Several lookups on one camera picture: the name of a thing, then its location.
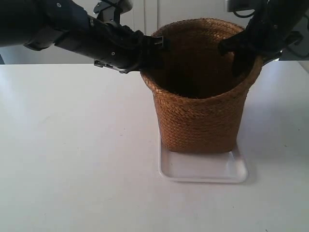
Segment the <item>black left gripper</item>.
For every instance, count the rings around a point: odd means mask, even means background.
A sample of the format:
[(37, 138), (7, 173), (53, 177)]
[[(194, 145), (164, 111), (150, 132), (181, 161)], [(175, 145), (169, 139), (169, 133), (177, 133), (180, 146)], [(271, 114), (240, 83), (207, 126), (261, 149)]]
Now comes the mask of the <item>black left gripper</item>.
[(170, 48), (170, 41), (164, 36), (145, 36), (118, 23), (96, 23), (98, 54), (94, 65), (129, 73), (139, 70), (158, 70), (164, 67), (159, 50)]

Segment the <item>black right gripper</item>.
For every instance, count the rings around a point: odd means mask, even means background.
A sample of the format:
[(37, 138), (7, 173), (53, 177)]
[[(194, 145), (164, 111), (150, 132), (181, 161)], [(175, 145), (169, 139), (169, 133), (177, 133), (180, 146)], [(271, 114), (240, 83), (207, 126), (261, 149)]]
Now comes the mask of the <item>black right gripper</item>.
[(283, 50), (299, 42), (299, 7), (256, 7), (246, 30), (218, 44), (221, 55), (234, 54), (232, 75), (239, 77), (251, 68), (259, 56), (265, 62), (280, 58)]

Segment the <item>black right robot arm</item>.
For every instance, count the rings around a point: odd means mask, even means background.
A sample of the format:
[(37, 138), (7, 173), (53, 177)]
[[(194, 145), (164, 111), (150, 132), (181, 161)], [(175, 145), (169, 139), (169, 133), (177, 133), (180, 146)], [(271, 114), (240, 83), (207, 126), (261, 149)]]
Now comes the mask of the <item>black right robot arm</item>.
[(254, 9), (247, 27), (240, 33), (223, 39), (218, 49), (221, 55), (232, 52), (234, 60), (232, 74), (241, 75), (261, 57), (267, 64), (282, 56), (288, 50), (294, 56), (308, 59), (290, 48), (303, 40), (301, 32), (295, 26), (306, 17), (309, 9), (307, 0), (263, 0)]

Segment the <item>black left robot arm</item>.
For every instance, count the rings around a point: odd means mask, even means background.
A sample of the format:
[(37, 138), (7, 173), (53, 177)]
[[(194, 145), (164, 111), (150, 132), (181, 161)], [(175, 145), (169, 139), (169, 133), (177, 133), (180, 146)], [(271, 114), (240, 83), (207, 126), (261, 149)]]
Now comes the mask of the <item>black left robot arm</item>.
[(3, 0), (0, 44), (23, 45), (34, 51), (54, 45), (120, 73), (161, 68), (161, 52), (170, 42), (121, 25), (121, 14), (132, 7), (130, 0), (101, 0), (90, 16), (71, 0)]

